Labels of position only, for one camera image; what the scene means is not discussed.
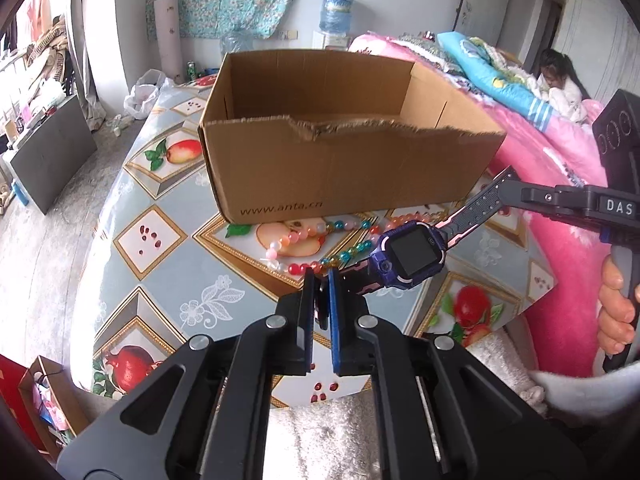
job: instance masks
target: green can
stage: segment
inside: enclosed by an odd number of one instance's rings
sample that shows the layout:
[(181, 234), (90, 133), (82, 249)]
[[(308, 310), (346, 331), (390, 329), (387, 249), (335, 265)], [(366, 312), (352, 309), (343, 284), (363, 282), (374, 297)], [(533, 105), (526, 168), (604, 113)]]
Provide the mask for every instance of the green can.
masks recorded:
[(187, 62), (187, 78), (189, 81), (196, 81), (196, 63), (193, 61)]

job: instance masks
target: finger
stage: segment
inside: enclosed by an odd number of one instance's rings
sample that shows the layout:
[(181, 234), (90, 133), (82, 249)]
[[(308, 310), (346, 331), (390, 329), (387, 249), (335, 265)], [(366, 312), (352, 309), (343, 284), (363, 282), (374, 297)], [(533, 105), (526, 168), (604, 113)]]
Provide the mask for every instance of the finger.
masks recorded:
[(628, 323), (620, 323), (613, 319), (605, 309), (600, 311), (598, 325), (610, 338), (622, 344), (629, 344), (634, 340), (634, 329)]
[(602, 283), (613, 290), (620, 290), (623, 284), (622, 273), (613, 263), (611, 255), (602, 263)]
[(627, 298), (623, 298), (618, 290), (603, 285), (600, 287), (598, 298), (607, 314), (616, 321), (631, 323), (634, 320), (634, 306)]
[(625, 349), (622, 343), (613, 340), (602, 331), (598, 332), (598, 344), (607, 354), (619, 354)]

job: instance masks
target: water bottle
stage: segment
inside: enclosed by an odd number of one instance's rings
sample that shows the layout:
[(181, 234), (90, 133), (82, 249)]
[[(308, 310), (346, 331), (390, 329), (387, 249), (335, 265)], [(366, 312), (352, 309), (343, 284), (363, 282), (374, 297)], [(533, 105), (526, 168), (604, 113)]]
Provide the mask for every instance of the water bottle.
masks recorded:
[(322, 0), (320, 30), (346, 36), (351, 28), (352, 4), (353, 0)]
[(234, 30), (223, 34), (220, 38), (220, 56), (225, 59), (227, 52), (244, 52), (254, 49), (254, 37), (248, 30), (241, 30), (238, 23)]

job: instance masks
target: power outlet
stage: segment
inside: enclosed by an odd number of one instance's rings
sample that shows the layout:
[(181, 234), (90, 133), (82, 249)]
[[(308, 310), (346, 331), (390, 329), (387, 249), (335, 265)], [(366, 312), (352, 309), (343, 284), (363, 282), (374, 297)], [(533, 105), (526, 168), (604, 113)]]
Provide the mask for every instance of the power outlet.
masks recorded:
[(296, 30), (278, 30), (277, 32), (278, 32), (277, 38), (280, 41), (298, 39), (298, 32)]

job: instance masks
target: pink blanket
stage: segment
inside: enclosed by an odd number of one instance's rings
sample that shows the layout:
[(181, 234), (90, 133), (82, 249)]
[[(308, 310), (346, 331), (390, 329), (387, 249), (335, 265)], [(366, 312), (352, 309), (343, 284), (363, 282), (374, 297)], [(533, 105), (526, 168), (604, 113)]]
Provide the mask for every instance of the pink blanket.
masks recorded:
[[(381, 36), (366, 34), (350, 50), (421, 62), (426, 60)], [(447, 77), (468, 92), (460, 79)], [(590, 124), (602, 104), (587, 100), (589, 124), (580, 126), (554, 115), (545, 133), (484, 94), (468, 92), (505, 131), (491, 169), (512, 165), (522, 180), (556, 186), (585, 182), (606, 186)], [(540, 369), (562, 375), (588, 377), (597, 349), (596, 303), (600, 265), (609, 246), (583, 229), (553, 222), (535, 213), (525, 219), (558, 278), (558, 284), (526, 311)]]

